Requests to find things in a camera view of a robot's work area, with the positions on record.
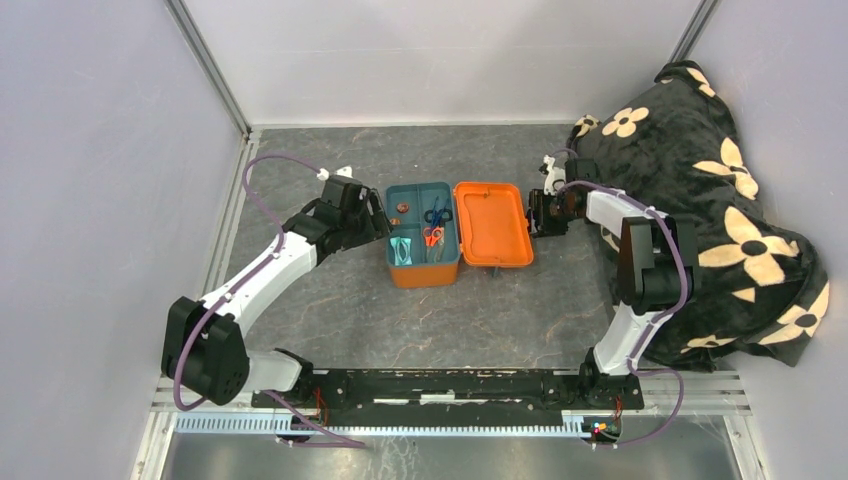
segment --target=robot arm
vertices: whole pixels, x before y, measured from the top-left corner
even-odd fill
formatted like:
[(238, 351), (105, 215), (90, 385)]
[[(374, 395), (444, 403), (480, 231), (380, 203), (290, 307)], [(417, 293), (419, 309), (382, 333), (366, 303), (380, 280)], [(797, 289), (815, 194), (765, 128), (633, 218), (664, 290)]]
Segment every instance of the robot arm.
[(217, 405), (228, 403), (242, 390), (286, 392), (295, 386), (301, 369), (310, 367), (307, 362), (285, 351), (246, 350), (244, 337), (271, 302), (328, 255), (383, 238), (391, 227), (376, 191), (332, 175), (321, 198), (289, 219), (284, 231), (217, 290), (199, 301), (180, 298), (171, 306), (162, 373), (174, 378), (190, 332), (223, 298), (190, 346), (182, 384)]
[[(597, 223), (620, 239), (617, 286), (621, 299), (616, 315), (604, 338), (589, 352), (586, 363), (595, 382), (601, 376), (624, 377), (638, 362), (651, 339), (672, 315), (660, 314), (677, 303), (681, 284), (671, 254), (654, 217), (622, 198), (620, 190), (589, 190), (578, 186), (565, 195), (552, 195), (550, 187), (555, 175), (565, 183), (577, 180), (596, 181), (598, 169), (590, 159), (572, 159), (564, 169), (548, 169), (545, 189), (530, 192), (527, 212), (534, 236), (563, 235), (568, 223), (584, 218)], [(687, 278), (687, 299), (700, 287), (695, 228), (691, 219), (664, 219), (680, 253)]]

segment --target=open plastic box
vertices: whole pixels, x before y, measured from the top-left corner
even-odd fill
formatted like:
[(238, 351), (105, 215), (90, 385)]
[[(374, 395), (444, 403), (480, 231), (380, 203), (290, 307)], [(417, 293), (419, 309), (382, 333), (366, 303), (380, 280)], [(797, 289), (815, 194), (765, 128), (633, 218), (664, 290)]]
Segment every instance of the open plastic box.
[[(451, 199), (451, 215), (444, 217), (441, 259), (427, 258), (423, 229), (425, 212)], [(399, 213), (397, 205), (409, 210)], [(386, 261), (392, 281), (400, 288), (434, 287), (456, 281), (460, 256), (474, 267), (524, 267), (533, 262), (533, 247), (521, 203), (521, 192), (506, 183), (461, 182), (451, 191), (445, 182), (396, 185), (386, 190), (386, 211), (400, 224), (389, 236)], [(411, 265), (395, 265), (391, 238), (411, 240)]]

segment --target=orange lid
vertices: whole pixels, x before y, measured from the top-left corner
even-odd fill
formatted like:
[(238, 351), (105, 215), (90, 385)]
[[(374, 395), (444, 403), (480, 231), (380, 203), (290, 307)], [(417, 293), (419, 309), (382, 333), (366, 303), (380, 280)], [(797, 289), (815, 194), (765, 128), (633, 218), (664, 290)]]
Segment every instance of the orange lid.
[(466, 263), (475, 267), (524, 267), (533, 263), (518, 187), (460, 182), (453, 194)]

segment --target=scissors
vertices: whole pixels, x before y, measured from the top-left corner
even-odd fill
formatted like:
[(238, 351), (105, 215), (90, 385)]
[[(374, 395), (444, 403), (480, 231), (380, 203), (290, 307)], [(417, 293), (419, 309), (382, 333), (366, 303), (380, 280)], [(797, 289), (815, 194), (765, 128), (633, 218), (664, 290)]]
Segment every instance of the scissors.
[(441, 260), (442, 252), (445, 248), (445, 229), (441, 226), (442, 224), (442, 215), (444, 215), (445, 210), (447, 209), (447, 202), (445, 205), (439, 209), (439, 197), (436, 197), (436, 201), (433, 203), (433, 210), (428, 211), (432, 216), (429, 220), (425, 217), (425, 221), (430, 222), (429, 227), (425, 227), (423, 230), (424, 234), (424, 243), (427, 245), (427, 256), (425, 257), (426, 261), (430, 261), (430, 251), (433, 247), (438, 245), (436, 249), (436, 258), (435, 261), (438, 262)]
[(442, 240), (445, 236), (445, 229), (442, 227), (424, 227), (424, 243), (427, 245), (427, 251), (434, 247), (436, 243)]

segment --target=teal item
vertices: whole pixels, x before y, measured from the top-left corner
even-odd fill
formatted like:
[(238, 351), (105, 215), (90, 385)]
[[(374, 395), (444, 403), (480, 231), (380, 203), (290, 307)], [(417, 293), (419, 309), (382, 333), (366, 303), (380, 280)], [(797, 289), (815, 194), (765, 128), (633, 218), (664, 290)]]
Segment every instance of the teal item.
[(412, 239), (407, 237), (392, 237), (389, 242), (395, 251), (395, 265), (412, 265)]

